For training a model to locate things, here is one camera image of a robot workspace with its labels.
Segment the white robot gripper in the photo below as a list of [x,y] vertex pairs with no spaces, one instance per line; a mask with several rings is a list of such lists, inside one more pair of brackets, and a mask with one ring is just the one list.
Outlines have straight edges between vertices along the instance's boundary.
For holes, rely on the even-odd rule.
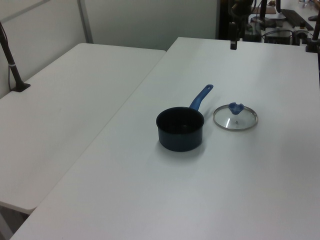
[[239,18],[238,28],[237,24],[231,22],[229,24],[229,40],[230,49],[237,49],[237,41],[241,40],[245,35],[245,17],[250,15],[252,12],[252,1],[251,0],[232,0],[231,1],[231,14]]

